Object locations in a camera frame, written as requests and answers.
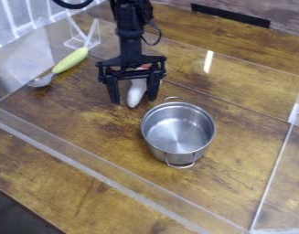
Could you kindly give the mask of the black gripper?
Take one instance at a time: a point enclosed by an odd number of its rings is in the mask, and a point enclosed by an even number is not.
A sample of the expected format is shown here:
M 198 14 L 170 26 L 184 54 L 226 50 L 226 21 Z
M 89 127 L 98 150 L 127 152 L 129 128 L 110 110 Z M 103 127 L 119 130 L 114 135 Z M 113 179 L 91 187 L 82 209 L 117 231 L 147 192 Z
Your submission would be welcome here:
M 101 61 L 95 64 L 99 68 L 98 80 L 107 83 L 107 91 L 110 95 L 111 102 L 114 104 L 121 103 L 121 92 L 119 92 L 119 82 L 115 77 L 109 77 L 113 74 L 113 67 L 118 67 L 121 71 L 127 69 L 135 69 L 143 64 L 162 63 L 162 68 L 165 68 L 166 56 L 149 56 L 142 54 L 142 39 L 119 39 L 121 41 L 121 55 L 109 60 Z M 158 96 L 161 87 L 162 74 L 153 71 L 150 77 L 147 78 L 147 91 L 149 99 L 154 101 Z

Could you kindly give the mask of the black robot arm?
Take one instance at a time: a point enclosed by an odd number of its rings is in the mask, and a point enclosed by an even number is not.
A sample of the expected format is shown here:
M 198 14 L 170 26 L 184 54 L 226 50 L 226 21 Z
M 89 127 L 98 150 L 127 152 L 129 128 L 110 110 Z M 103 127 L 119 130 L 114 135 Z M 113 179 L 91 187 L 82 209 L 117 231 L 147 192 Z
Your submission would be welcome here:
M 121 41 L 121 55 L 97 63 L 98 80 L 107 85 L 111 102 L 121 103 L 121 80 L 146 79 L 150 101 L 158 96 L 161 81 L 166 75 L 166 56 L 149 56 L 142 53 L 145 25 L 150 24 L 158 31 L 161 28 L 151 22 L 153 6 L 150 0 L 110 0 L 117 21 L 117 35 Z

